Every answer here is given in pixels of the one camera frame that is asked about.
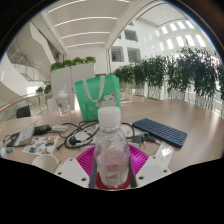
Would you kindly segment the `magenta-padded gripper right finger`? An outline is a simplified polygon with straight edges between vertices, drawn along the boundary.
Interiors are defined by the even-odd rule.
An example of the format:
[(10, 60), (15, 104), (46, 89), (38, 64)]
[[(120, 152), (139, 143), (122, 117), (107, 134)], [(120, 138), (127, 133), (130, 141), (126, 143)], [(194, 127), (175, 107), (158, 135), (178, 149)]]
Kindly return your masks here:
[(168, 168), (172, 157), (170, 145), (162, 143), (153, 156), (146, 155), (134, 146), (129, 146), (129, 148), (129, 182), (132, 188), (143, 187), (171, 174)]

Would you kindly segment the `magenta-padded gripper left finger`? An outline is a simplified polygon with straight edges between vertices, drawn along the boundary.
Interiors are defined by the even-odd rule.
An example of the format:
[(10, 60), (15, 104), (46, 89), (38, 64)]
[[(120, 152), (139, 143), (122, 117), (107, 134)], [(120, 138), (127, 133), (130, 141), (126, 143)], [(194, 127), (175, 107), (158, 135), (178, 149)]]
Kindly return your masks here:
[(94, 189), (97, 180), (97, 166), (92, 146), (85, 150), (77, 158), (68, 158), (55, 174), (78, 186)]

